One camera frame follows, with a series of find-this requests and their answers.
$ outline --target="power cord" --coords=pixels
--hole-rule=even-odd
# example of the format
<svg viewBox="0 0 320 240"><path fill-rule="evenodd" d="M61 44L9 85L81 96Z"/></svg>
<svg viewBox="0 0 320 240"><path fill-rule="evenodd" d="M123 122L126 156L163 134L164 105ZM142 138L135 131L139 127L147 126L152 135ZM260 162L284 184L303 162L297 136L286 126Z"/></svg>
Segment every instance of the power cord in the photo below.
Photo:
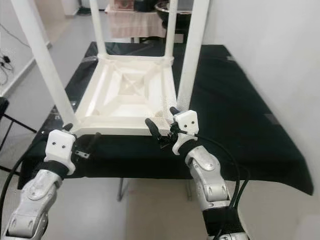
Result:
<svg viewBox="0 0 320 240"><path fill-rule="evenodd" d="M236 202L236 199L237 199L237 196L238 196L238 192L239 192L239 188L240 188L240 170L239 170L239 166L238 166L238 163L237 163L236 159L230 153L230 151L227 150L221 143L219 143L219 142L217 142L215 140L212 140L210 138L201 136L199 134L195 134L194 136L199 138L199 139L203 139L203 140L205 140L207 142L210 142L210 143L218 146L220 149L222 149L227 154L227 156L231 159L232 163L234 164L237 177L236 177L236 181L235 181L234 193L233 193L233 196L232 196L230 204L229 204L229 208L232 208L234 206L235 202Z"/></svg>
<svg viewBox="0 0 320 240"><path fill-rule="evenodd" d="M9 76L8 76L6 70L11 71L13 73L14 67L11 65L10 58L7 55L4 55L1 50L0 50L0 68L5 75L5 81L0 83L0 85L3 86L5 84L7 84L8 80L9 80Z"/></svg>
<svg viewBox="0 0 320 240"><path fill-rule="evenodd" d="M24 43L22 40L20 40L20 38L12 34L3 24L0 23L0 27L2 27L6 31L6 33L9 34L11 37L18 40L22 45L26 46L27 48L30 48L28 44Z"/></svg>
<svg viewBox="0 0 320 240"><path fill-rule="evenodd" d="M2 67L2 65L0 65L0 69L2 70L2 72L3 72L4 75L5 75L5 81L0 82L0 85L3 86L3 85L5 85L5 84L7 84L8 80L9 80L9 76L8 76L6 70Z"/></svg>
<svg viewBox="0 0 320 240"><path fill-rule="evenodd" d="M248 184L248 182L249 182L249 180L251 178L251 174L250 174L249 169L246 168L245 166L242 166L242 165L240 165L240 167L246 171L246 178L245 178L244 182L241 185L241 188L239 190L238 196L236 197L236 200L235 200L235 203L234 203L234 208L235 209L238 209L240 198L241 198L241 196L242 196L242 194L243 194L243 192L244 192L244 190L245 190L245 188L246 188L246 186L247 186L247 184Z"/></svg>

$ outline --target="white wall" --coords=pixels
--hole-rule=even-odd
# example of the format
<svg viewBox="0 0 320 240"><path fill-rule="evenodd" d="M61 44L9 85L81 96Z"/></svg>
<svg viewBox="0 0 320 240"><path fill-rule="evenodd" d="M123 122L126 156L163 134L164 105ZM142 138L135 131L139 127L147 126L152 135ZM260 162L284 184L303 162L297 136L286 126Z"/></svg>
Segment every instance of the white wall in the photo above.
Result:
<svg viewBox="0 0 320 240"><path fill-rule="evenodd" d="M179 0L178 10L192 10L194 0Z"/></svg>
<svg viewBox="0 0 320 240"><path fill-rule="evenodd" d="M62 2L59 0L34 0L44 27L63 22L66 19Z"/></svg>
<svg viewBox="0 0 320 240"><path fill-rule="evenodd" d="M307 160L320 194L320 1L216 0L205 44L223 43Z"/></svg>
<svg viewBox="0 0 320 240"><path fill-rule="evenodd" d="M39 16L37 7L33 0L30 1L34 14L38 19L40 27L42 29L42 35L45 41L48 41L44 26ZM21 39L24 43L28 44L28 41L23 33L23 30L19 24L16 13L10 0L0 0L0 23L3 24L12 34ZM21 76L28 70L28 67L34 63L31 49L22 45L12 36L7 34L3 28L0 27L0 48L3 54L7 55L11 59L11 64L14 67L14 72L8 72L9 81L6 85L0 86L0 96L7 94L9 88L19 82ZM0 72L1 81L5 78L3 72Z"/></svg>
<svg viewBox="0 0 320 240"><path fill-rule="evenodd" d="M67 16L73 16L79 9L78 0L61 0L64 9L64 14Z"/></svg>
<svg viewBox="0 0 320 240"><path fill-rule="evenodd" d="M96 0L98 3L99 9L105 9L109 2L112 2L113 0ZM82 5L85 8L90 8L90 0L82 0Z"/></svg>

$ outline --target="black tablecloth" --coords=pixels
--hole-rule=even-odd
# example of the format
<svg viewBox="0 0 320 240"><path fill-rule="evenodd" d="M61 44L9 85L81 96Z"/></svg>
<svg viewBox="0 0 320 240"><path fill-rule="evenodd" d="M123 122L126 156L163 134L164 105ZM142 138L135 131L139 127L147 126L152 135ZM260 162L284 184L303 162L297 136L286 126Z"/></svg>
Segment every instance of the black tablecloth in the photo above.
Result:
<svg viewBox="0 0 320 240"><path fill-rule="evenodd" d="M109 54L162 56L160 43L105 44ZM97 46L92 42L85 57L66 87L76 109L97 65ZM175 89L178 90L185 45L175 44L172 66ZM303 156L288 137L243 71L222 45L203 45L191 99L190 109L197 111L199 133L222 143L237 161L250 169L252 180L280 182L307 194L313 184ZM39 132L61 128L62 121L54 108ZM85 135L77 144L86 148L92 136ZM202 142L221 162L226 180L235 179L235 170L221 149ZM45 157L43 142L24 159L19 188L31 177ZM156 179L189 179L184 159L174 156L170 147L160 149L150 136L105 135L99 140L90 160L75 162L76 171L69 178L125 177Z"/></svg>

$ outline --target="metal bowl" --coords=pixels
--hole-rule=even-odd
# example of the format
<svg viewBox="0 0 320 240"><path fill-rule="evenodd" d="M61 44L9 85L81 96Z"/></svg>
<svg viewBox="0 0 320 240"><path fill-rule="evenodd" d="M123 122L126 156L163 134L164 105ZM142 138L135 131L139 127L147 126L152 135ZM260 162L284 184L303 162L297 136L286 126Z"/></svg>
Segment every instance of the metal bowl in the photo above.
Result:
<svg viewBox="0 0 320 240"><path fill-rule="evenodd" d="M158 13L159 17L163 21L163 26L167 28L168 20L169 20L169 8L170 3L169 1L160 1L154 6L156 12ZM178 10L176 12L176 28L177 29L184 29L188 28L190 25L192 11L189 10Z"/></svg>

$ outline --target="black chair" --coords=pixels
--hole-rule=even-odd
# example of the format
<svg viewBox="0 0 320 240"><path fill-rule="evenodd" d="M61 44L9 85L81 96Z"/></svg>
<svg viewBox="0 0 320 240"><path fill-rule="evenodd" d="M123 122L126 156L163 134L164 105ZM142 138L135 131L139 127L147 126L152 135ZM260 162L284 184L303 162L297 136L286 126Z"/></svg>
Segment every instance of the black chair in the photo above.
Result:
<svg viewBox="0 0 320 240"><path fill-rule="evenodd" d="M12 128L12 125L13 125L14 123L19 124L20 126L22 126L22 127L26 128L26 129L30 130L31 132L33 132L33 133L35 133L35 134L37 133L37 131L34 130L33 128L31 128L31 127L23 124L22 122L14 119L13 117L10 117L10 116L8 116L7 114L5 114L8 106L9 106L9 101L8 101L6 98L4 98L4 97L0 97L0 121L1 121L1 119L2 119L3 117L6 118L6 119L9 119L9 120L11 121L8 129L6 130L6 133L5 133L5 135L4 135L4 138L2 139L2 142L1 142L1 145L0 145L0 151L2 150L4 144L5 144L6 140L7 140L7 137L8 137L8 135L9 135L9 132L10 132L10 130L11 130L11 128ZM8 168L6 168L6 167L4 167L4 166L0 166L0 170L4 170L4 171L6 171L6 172L10 172L10 171L11 171L10 169L8 169Z"/></svg>

